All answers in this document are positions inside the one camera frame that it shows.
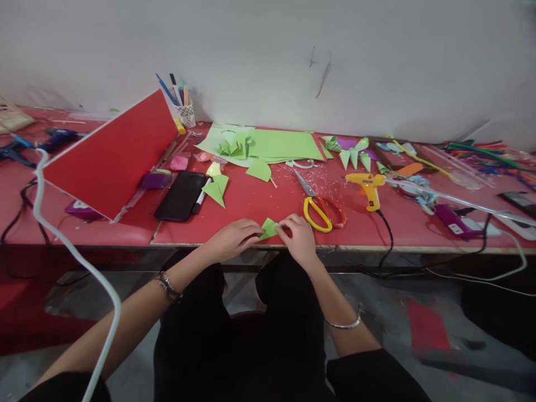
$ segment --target silver bracelet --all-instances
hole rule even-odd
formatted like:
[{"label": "silver bracelet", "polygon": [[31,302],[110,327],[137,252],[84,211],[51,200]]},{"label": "silver bracelet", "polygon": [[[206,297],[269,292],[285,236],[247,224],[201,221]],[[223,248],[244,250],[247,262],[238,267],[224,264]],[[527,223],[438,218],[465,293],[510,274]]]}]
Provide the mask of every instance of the silver bracelet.
[{"label": "silver bracelet", "polygon": [[180,303],[180,299],[183,297],[183,294],[175,291],[175,289],[171,287],[171,284],[169,283],[169,277],[166,272],[160,272],[155,279],[158,281],[160,286],[164,288],[164,290],[166,291],[167,298],[172,303]]},{"label": "silver bracelet", "polygon": [[359,314],[359,312],[356,312],[356,314],[357,314],[357,320],[353,324],[350,324],[348,326],[338,326],[338,325],[332,324],[331,322],[327,321],[325,318],[324,318],[324,321],[326,321],[333,328],[337,328],[337,329],[352,329],[352,328],[355,328],[356,326],[358,326],[361,323],[361,315]]}]

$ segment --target scissor handle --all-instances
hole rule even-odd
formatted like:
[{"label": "scissor handle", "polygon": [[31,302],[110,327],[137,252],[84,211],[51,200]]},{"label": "scissor handle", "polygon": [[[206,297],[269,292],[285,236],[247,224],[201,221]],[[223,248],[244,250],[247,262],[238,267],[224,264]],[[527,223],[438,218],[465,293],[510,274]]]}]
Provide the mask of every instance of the scissor handle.
[{"label": "scissor handle", "polygon": [[[326,214],[328,219],[333,222],[333,227],[335,229],[342,229],[344,227],[344,225],[346,224],[346,214],[344,213],[342,208],[338,204],[336,204],[335,201],[333,201],[333,199],[331,199],[330,197],[325,197],[323,195],[317,195],[317,200],[320,203],[320,207],[324,210],[324,213]],[[339,217],[341,218],[338,223],[335,223],[335,219],[333,219],[333,217],[331,216],[331,214],[329,212],[329,209],[327,208],[325,202],[328,202],[329,204],[333,205],[333,207],[336,210],[338,210]]]},{"label": "scissor handle", "polygon": [[[316,223],[313,222],[313,220],[309,216],[309,205],[313,206],[314,210],[318,212],[318,214],[324,220],[324,222],[326,222],[328,227],[324,228],[322,226],[318,226]],[[313,201],[313,197],[307,197],[305,201],[303,202],[303,214],[305,215],[305,219],[307,219],[307,222],[309,222],[311,226],[314,227],[316,230],[324,232],[324,233],[328,233],[328,232],[331,232],[331,230],[333,229],[333,225],[331,224],[331,221],[326,216],[326,214],[318,207],[318,205],[316,205],[316,203]]]}]

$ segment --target scissors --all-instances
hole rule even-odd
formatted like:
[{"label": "scissors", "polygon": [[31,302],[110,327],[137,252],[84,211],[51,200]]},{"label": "scissors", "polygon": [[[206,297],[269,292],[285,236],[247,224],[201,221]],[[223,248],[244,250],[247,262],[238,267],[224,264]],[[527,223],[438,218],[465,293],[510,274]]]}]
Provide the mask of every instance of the scissors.
[{"label": "scissors", "polygon": [[[335,229],[342,229],[344,227],[344,224],[346,223],[346,215],[344,214],[343,210],[339,205],[337,205],[330,197],[317,195],[311,186],[307,184],[307,182],[303,179],[303,177],[294,169],[294,173],[296,173],[296,176],[298,177],[298,180],[301,183],[301,186],[303,187],[305,193],[308,195],[308,197],[305,199],[303,203],[303,214],[305,215],[305,219],[307,222],[311,224],[312,227],[314,227],[316,230],[319,230],[324,233],[331,232],[333,227]],[[336,210],[339,211],[339,215],[341,217],[340,223],[333,224],[332,220],[328,217],[328,208],[326,207],[326,202],[333,205]],[[314,210],[318,212],[320,217],[324,220],[327,227],[318,226],[316,223],[313,222],[311,217],[309,216],[309,205],[312,205]]]}]

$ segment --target black pants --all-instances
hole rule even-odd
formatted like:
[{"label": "black pants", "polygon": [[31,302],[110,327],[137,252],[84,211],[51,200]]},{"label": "black pants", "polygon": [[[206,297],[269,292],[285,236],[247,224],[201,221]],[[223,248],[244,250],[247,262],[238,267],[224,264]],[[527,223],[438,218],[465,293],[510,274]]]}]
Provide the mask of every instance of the black pants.
[{"label": "black pants", "polygon": [[240,333],[223,305],[219,264],[199,274],[181,303],[166,311],[154,352],[155,402],[214,399],[243,374],[281,358],[306,363],[324,380],[323,315],[305,271],[282,252],[255,283],[267,305],[255,339]]}]

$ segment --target woman's left hand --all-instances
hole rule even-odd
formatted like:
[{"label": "woman's left hand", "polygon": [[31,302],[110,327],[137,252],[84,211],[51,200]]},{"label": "woman's left hand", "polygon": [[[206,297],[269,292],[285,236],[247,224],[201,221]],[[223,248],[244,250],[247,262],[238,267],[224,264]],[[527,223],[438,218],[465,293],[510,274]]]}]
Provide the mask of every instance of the woman's left hand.
[{"label": "woman's left hand", "polygon": [[209,265],[237,256],[259,241],[263,234],[259,224],[251,219],[240,219],[230,223],[198,248]]}]

